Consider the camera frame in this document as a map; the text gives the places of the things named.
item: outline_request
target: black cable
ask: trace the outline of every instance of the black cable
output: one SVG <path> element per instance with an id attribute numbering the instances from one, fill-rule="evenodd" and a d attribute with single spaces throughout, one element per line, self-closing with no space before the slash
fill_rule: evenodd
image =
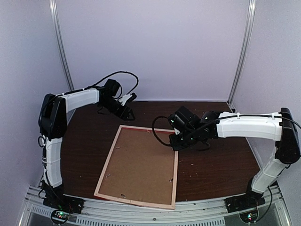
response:
<path id="1" fill-rule="evenodd" d="M 157 134 L 156 134 L 156 131 L 155 131 L 155 123 L 156 123 L 156 121 L 157 121 L 158 119 L 161 119 L 161 118 L 163 118 L 163 119 L 168 119 L 167 117 L 162 116 L 162 115 L 156 117 L 156 118 L 154 119 L 154 121 L 152 121 L 152 124 L 151 124 L 152 133 L 154 134 L 155 138 L 156 138 L 161 144 L 163 144 L 164 146 L 167 146 L 167 147 L 171 147 L 171 144 L 166 144 L 166 143 L 164 143 L 164 142 L 157 136 Z"/>
<path id="2" fill-rule="evenodd" d="M 269 202 L 269 207 L 264 212 L 264 214 L 258 220 L 256 220 L 255 223 L 257 223 L 258 221 L 260 221 L 261 219 L 263 219 L 263 217 L 268 213 L 269 209 L 271 208 L 271 205 L 272 205 L 272 202 L 273 202 L 273 194 L 272 194 L 271 189 L 269 187 L 268 187 L 268 190 L 269 190 L 269 193 L 271 194 L 271 201 Z"/>
<path id="3" fill-rule="evenodd" d="M 104 78 L 100 79 L 97 83 L 94 83 L 92 86 L 87 86 L 85 89 L 93 88 L 93 87 L 97 86 L 99 83 L 101 83 L 103 80 L 105 80 L 105 79 L 107 79 L 107 78 L 109 78 L 109 77 L 111 77 L 111 76 L 113 76 L 115 74 L 118 74 L 118 73 L 130 74 L 130 75 L 132 75 L 132 76 L 134 76 L 136 78 L 136 84 L 134 85 L 134 87 L 130 91 L 127 92 L 127 94 L 129 94 L 130 92 L 132 92 L 138 86 L 139 79 L 138 79 L 138 77 L 135 74 L 133 74 L 131 72 L 118 71 L 118 72 L 114 72 L 112 74 L 109 74 L 109 75 L 105 76 Z"/>
<path id="4" fill-rule="evenodd" d="M 39 136 L 39 137 L 38 137 L 38 145 L 39 145 L 40 147 L 44 147 L 44 144 L 45 144 L 45 143 L 46 143 L 46 139 L 45 139 L 43 136 Z"/>
<path id="5" fill-rule="evenodd" d="M 45 199 L 45 198 L 43 198 L 43 197 L 40 196 L 40 194 L 42 193 L 42 191 L 44 191 L 44 189 L 42 189 L 42 190 L 39 191 L 38 197 L 39 197 L 40 199 Z"/>

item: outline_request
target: wooden tabletop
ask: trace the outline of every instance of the wooden tabletop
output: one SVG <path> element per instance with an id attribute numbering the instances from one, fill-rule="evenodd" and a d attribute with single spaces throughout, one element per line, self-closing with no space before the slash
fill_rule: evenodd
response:
<path id="1" fill-rule="evenodd" d="M 61 151 L 65 194 L 94 198 L 94 190 L 120 124 L 151 127 L 156 116 L 169 116 L 186 106 L 199 117 L 205 111 L 229 111 L 221 102 L 133 102 L 135 121 L 97 113 L 96 105 L 76 110 L 63 138 Z M 161 119 L 156 128 L 171 129 Z M 176 201 L 193 201 L 241 194 L 258 171 L 254 155 L 243 137 L 209 140 L 210 150 L 198 147 L 179 151 Z"/>

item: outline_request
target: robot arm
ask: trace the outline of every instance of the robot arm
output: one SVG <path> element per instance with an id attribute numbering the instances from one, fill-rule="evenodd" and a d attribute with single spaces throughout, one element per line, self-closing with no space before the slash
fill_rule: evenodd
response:
<path id="1" fill-rule="evenodd" d="M 111 113 L 123 120 L 134 120 L 133 110 L 126 103 L 136 98 L 136 94 L 126 94 L 119 99 L 114 96 L 120 84 L 108 79 L 103 87 L 77 90 L 66 94 L 47 94 L 44 98 L 39 127 L 44 140 L 42 163 L 44 166 L 43 189 L 46 192 L 44 204 L 58 209 L 59 206 L 72 205 L 74 200 L 68 200 L 63 195 L 63 181 L 61 177 L 61 144 L 67 130 L 67 113 L 90 104 L 107 108 Z"/>
<path id="2" fill-rule="evenodd" d="M 200 119 L 181 107 L 168 117 L 175 129 L 169 140 L 175 151 L 190 147 L 198 141 L 207 144 L 211 138 L 260 137 L 275 141 L 271 158 L 249 181 L 246 194 L 226 199 L 228 212 L 234 212 L 264 204 L 262 196 L 265 190 L 287 166 L 299 160 L 298 133 L 292 120 L 287 108 L 281 108 L 279 113 L 260 115 L 206 112 Z"/>

